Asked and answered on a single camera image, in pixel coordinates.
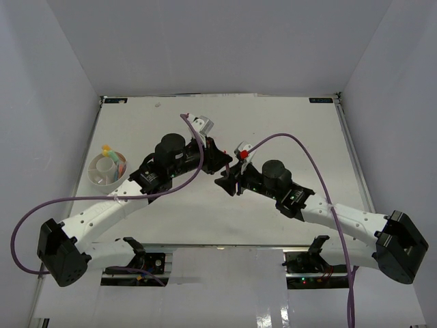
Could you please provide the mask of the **green marker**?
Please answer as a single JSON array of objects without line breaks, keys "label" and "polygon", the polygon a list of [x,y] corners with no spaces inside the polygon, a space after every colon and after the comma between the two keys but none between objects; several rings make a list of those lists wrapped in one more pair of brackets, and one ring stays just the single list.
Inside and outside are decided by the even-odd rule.
[{"label": "green marker", "polygon": [[106,157],[109,157],[114,163],[117,163],[119,161],[119,157],[113,150],[105,150],[104,155]]}]

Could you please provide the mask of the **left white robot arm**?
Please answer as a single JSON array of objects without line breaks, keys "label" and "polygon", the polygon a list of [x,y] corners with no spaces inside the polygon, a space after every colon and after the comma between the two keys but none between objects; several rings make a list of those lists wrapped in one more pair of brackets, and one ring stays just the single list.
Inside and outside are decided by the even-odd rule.
[{"label": "left white robot arm", "polygon": [[37,255],[58,286],[66,287],[80,279],[88,269],[124,267],[136,273],[143,268],[145,250],[132,237],[112,243],[96,239],[116,223],[171,189],[173,179],[201,169],[215,174],[231,163],[232,158],[216,147],[211,137],[205,143],[186,142],[177,133],[165,135],[153,153],[139,168],[110,194],[83,212],[57,223],[49,219],[42,224]]}]

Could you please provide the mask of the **orange pencil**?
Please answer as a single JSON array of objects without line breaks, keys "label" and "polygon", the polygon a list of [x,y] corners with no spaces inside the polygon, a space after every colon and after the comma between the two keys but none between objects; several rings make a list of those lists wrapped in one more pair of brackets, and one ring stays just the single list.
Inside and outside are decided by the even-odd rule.
[{"label": "orange pencil", "polygon": [[126,170],[126,162],[123,161],[121,158],[119,158],[119,161],[117,162],[117,175],[116,178],[119,180]]}]

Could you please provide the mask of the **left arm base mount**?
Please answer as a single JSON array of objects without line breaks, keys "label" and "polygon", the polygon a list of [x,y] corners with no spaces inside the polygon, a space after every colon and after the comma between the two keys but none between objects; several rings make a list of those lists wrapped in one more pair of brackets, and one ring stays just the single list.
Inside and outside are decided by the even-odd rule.
[{"label": "left arm base mount", "polygon": [[166,253],[146,251],[144,246],[132,237],[124,242],[133,250],[134,256],[126,266],[106,268],[101,280],[102,286],[165,287],[169,278],[165,270]]}]

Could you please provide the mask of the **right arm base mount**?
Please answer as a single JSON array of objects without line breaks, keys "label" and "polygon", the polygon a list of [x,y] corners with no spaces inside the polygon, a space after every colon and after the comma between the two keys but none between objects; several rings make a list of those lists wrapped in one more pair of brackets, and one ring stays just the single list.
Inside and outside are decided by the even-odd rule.
[{"label": "right arm base mount", "polygon": [[327,235],[315,237],[310,246],[283,250],[285,276],[288,290],[348,289],[349,281],[345,264],[326,261],[329,242]]}]

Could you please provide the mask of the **pink red pen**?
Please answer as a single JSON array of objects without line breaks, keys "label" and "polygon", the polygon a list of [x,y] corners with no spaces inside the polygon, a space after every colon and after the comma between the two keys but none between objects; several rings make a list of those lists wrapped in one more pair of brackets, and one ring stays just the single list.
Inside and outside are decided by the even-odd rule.
[{"label": "pink red pen", "polygon": [[229,173],[230,173],[229,163],[226,163],[225,164],[225,176],[228,177]]}]

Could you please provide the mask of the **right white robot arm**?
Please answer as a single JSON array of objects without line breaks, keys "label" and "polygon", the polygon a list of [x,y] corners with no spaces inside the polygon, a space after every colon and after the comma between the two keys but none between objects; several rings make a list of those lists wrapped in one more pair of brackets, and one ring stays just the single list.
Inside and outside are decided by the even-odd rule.
[{"label": "right white robot arm", "polygon": [[260,171],[252,164],[237,163],[214,182],[230,196],[255,192],[274,200],[276,209],[287,218],[352,237],[344,247],[331,236],[319,235],[307,251],[287,252],[283,266],[288,273],[324,273],[350,265],[377,269],[396,282],[411,284],[429,248],[407,214],[395,210],[381,215],[330,205],[313,190],[296,184],[279,160],[266,161]]}]

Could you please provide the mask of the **blue pen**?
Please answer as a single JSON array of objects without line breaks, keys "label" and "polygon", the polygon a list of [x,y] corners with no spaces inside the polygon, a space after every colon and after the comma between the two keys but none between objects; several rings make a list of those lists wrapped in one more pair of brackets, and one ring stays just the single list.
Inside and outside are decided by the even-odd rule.
[{"label": "blue pen", "polygon": [[117,164],[115,164],[115,171],[113,174],[113,182],[112,183],[114,183],[118,180],[118,175],[119,175],[119,164],[117,163]]}]

